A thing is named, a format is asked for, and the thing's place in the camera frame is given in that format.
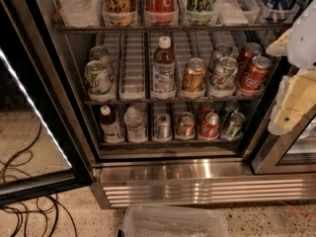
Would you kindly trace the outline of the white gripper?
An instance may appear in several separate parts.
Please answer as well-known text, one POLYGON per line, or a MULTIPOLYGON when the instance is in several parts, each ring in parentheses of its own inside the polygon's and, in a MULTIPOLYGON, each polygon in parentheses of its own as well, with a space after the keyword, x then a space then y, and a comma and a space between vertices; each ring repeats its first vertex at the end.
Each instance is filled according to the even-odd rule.
POLYGON ((316 0, 266 49, 271 56, 287 56, 290 64, 300 68, 290 77, 283 76, 270 115, 268 131, 284 135, 316 105, 316 0))

